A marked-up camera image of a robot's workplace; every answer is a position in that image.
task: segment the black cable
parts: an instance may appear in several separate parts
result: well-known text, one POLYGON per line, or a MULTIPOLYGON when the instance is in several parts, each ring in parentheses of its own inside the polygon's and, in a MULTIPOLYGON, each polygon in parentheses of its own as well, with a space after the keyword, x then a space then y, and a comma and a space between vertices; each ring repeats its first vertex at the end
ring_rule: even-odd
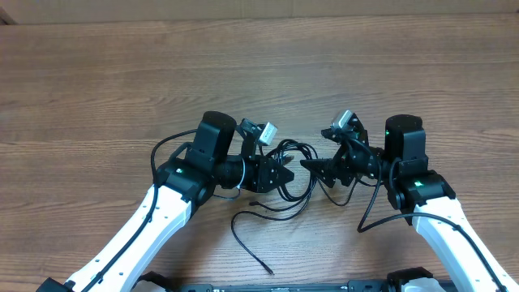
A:
MULTIPOLYGON (((285 153, 289 152, 289 151, 299 151, 299 152, 301 152, 301 154, 306 159, 313 159, 314 156, 315 156, 315 158, 319 158, 318 155, 317 155, 317 151, 311 145, 306 144, 306 143, 299 143, 299 142, 297 142, 295 140, 290 140, 290 139, 282 140, 277 145, 276 148, 274 148, 269 153, 267 153, 266 157, 272 157, 272 159, 274 159, 275 161, 277 161, 278 163, 283 165, 283 161, 285 159, 285 153)), ((261 155, 264 155, 263 148, 261 146, 259 147, 259 152, 261 153, 261 155)), ((231 219, 231 223, 230 223, 231 231, 233 232, 233 236, 236 239, 236 241, 238 242, 238 244, 241 247, 243 247, 243 249, 246 252, 248 252, 259 264, 261 264, 264 267, 264 269, 269 274, 273 275, 274 272, 262 260, 260 260, 250 249, 248 249, 245 246, 245 244, 243 244, 243 242, 236 235, 236 232, 234 230, 234 223, 235 223, 236 217, 238 215, 240 215, 240 214, 249 214, 249 215, 252 215, 252 216, 263 218, 265 220, 272 220, 272 221, 287 221, 287 220, 290 220, 290 219, 296 217, 297 215, 299 215, 300 213, 302 213, 302 211, 307 207, 308 202, 310 201, 310 198, 311 198, 311 193, 313 192, 314 187, 315 187, 315 185, 317 184, 318 181, 319 181, 319 179, 315 175, 311 174, 309 182, 308 182, 308 187, 303 192, 302 195, 292 195, 292 194, 290 194, 288 192, 288 190, 286 189, 285 185, 283 185, 281 187, 278 187, 277 188, 277 192, 279 193, 280 197, 284 201, 295 202, 295 204, 291 204, 288 207, 284 207, 284 208, 271 208, 271 207, 269 207, 267 205, 264 205, 264 204, 261 204, 260 202, 257 202, 257 201, 249 203, 250 206, 259 206, 261 208, 267 209, 268 211, 284 212, 284 211, 290 210, 292 208, 295 208, 296 206, 299 206, 301 203, 304 202, 302 207, 296 213, 294 213, 294 214, 292 214, 292 215, 290 215, 288 217, 285 217, 285 218, 275 218, 275 217, 269 217, 269 216, 261 215, 261 214, 258 214, 256 212, 252 212, 252 211, 240 211, 240 212, 234 214, 233 218, 231 219)))
POLYGON ((290 215, 286 218, 274 218, 274 217, 268 217, 268 216, 265 216, 265 215, 261 215, 261 214, 258 214, 256 212, 252 212, 252 211, 240 211, 236 214, 234 214, 233 218, 231 219, 230 221, 230 230, 233 232, 233 236, 234 236, 234 239, 236 239, 236 241, 238 242, 238 244, 243 247, 243 249, 249 253, 249 255, 251 255, 259 264, 261 264, 264 269, 271 275, 274 274, 274 272, 267 266, 267 264, 265 264, 262 260, 260 260, 260 258, 258 258, 251 250, 249 250, 245 244, 242 243, 242 241, 238 238, 238 236, 236 235, 236 231, 234 231, 234 222, 236 220, 236 217, 240 214, 249 214, 249 215, 252 215, 252 216, 256 216, 256 217, 259 217, 259 218, 263 218, 263 219, 266 219, 266 220, 273 220, 273 221, 287 221, 287 220, 290 220, 294 217, 296 217, 297 215, 299 215, 300 213, 302 213, 302 211, 307 207, 308 205, 308 201, 310 200, 310 196, 307 197, 307 199, 305 200, 305 204, 296 212, 294 213, 293 215, 290 215))
POLYGON ((353 142, 355 144, 357 144, 358 146, 360 146, 364 151, 366 151, 368 154, 372 155, 373 157, 376 157, 375 154, 373 154, 373 152, 371 151, 371 149, 369 147, 367 147, 363 142, 359 141, 359 140, 356 140, 356 139, 347 139, 347 141, 349 142, 353 142))
POLYGON ((362 185, 364 185, 364 186, 366 186, 366 187, 376 187, 376 184, 372 185, 372 184, 369 184, 369 183, 367 183, 367 182, 364 182, 364 181, 361 180, 361 179, 358 180, 358 183, 360 183, 360 184, 362 184, 362 185))
MULTIPOLYGON (((166 142, 168 142, 170 140, 173 140, 175 138, 178 138, 178 137, 181 137, 181 136, 184 136, 184 135, 192 134, 192 133, 196 133, 196 129, 189 130, 189 131, 184 131, 182 133, 179 133, 179 134, 167 137, 167 138, 163 139, 162 141, 160 141, 159 143, 157 143, 157 145, 155 145, 155 147, 153 147, 152 155, 151 155, 151 167, 152 167, 153 186, 157 185, 157 168, 155 167, 155 153, 157 152, 157 149, 162 144, 164 144, 164 143, 166 143, 166 142)), ((182 149, 183 150, 183 149, 187 148, 188 146, 189 146, 188 143, 184 143, 178 149, 182 149)), ((175 153, 176 153, 176 155, 180 154, 180 152, 178 150, 175 151, 174 154, 175 153)), ((121 250, 119 250, 118 253, 114 255, 112 260, 110 260, 110 262, 108 262, 108 264, 106 264, 106 266, 100 272, 98 272, 96 274, 96 276, 88 283, 88 285, 86 285, 81 290, 81 292, 89 291, 96 283, 98 283, 99 281, 102 281, 103 276, 106 274, 106 272, 108 272, 108 270, 115 264, 115 262, 128 249, 128 247, 130 247, 130 245, 137 239, 139 234, 143 231, 144 227, 149 222, 152 221, 152 215, 153 215, 153 211, 155 210, 155 206, 157 205, 158 195, 159 195, 159 189, 158 189, 158 187, 154 187, 153 188, 153 202, 152 202, 151 208, 149 209, 148 213, 146 214, 146 217, 143 220, 143 223, 139 226, 137 231, 131 236, 131 238, 127 241, 127 243, 121 248, 121 250)))
POLYGON ((321 183, 321 181, 318 181, 319 185, 321 186, 321 189, 323 190, 324 194, 328 197, 328 199, 330 200, 330 202, 332 202, 334 205, 336 206, 339 206, 339 207, 344 207, 346 206, 349 202, 350 202, 350 199, 351 199, 351 194, 354 193, 354 189, 355 189, 355 186, 357 186, 357 183, 360 183, 360 179, 356 178, 355 179, 355 182, 354 182, 354 185, 351 186, 351 189, 350 189, 350 193, 348 194, 348 196, 346 197, 346 202, 342 203, 342 204, 339 204, 337 203, 335 200, 332 199, 332 197, 330 197, 330 195, 326 192, 326 190, 324 189, 323 187, 323 184, 321 183))
POLYGON ((240 191, 240 189, 238 189, 238 194, 237 195, 234 195, 232 197, 226 197, 226 196, 223 196, 223 195, 212 195, 212 196, 215 196, 217 197, 218 199, 223 199, 223 200, 236 200, 237 198, 239 198, 239 196, 242 194, 242 191, 240 191))
MULTIPOLYGON (((394 186, 392 184, 392 173, 394 171, 395 165, 399 161, 401 161, 401 159, 400 158, 396 158, 391 163, 391 167, 389 168, 389 186, 391 188, 391 191, 395 191, 394 186)), ((407 214, 397 214, 397 215, 393 215, 393 216, 390 216, 390 217, 386 217, 384 219, 380 219, 380 220, 378 220, 378 221, 376 221, 374 223, 371 223, 370 225, 368 225, 366 227, 362 227, 364 225, 364 222, 367 219, 367 216, 369 215, 369 213, 371 211, 371 208, 373 207, 373 204, 375 203, 376 196, 377 196, 377 194, 379 192, 379 189, 380 189, 380 182, 381 182, 381 180, 382 180, 382 171, 381 171, 381 165, 379 163, 379 177, 377 179, 377 184, 375 185, 375 191, 373 191, 373 196, 371 197, 371 201, 370 201, 370 203, 367 206, 366 212, 362 216, 361 221, 358 223, 357 232, 363 233, 363 232, 366 232, 366 231, 370 230, 371 228, 374 228, 374 227, 376 227, 378 225, 382 225, 382 224, 384 224, 386 222, 389 222, 389 221, 392 221, 392 220, 396 220, 396 219, 400 219, 400 218, 428 217, 428 218, 436 219, 438 221, 442 221, 444 223, 449 224, 454 230, 457 230, 467 240, 467 242, 470 244, 470 246, 474 249, 474 252, 476 253, 476 255, 478 255, 478 257, 481 260, 483 266, 485 266, 485 269, 488 271, 488 273, 490 274, 492 280, 495 282, 495 284, 498 286, 498 288, 501 291, 503 291, 503 292, 507 291, 506 286, 504 286, 501 283, 500 279, 496 276, 496 274, 492 270, 492 267, 488 263, 487 259, 483 255, 483 253, 479 250, 479 247, 478 247, 478 245, 476 245, 474 240, 466 233, 466 231, 464 231, 461 228, 460 225, 450 221, 449 219, 446 219, 446 218, 443 218, 443 217, 440 217, 440 216, 437 216, 437 215, 429 214, 429 213, 407 213, 407 214)))

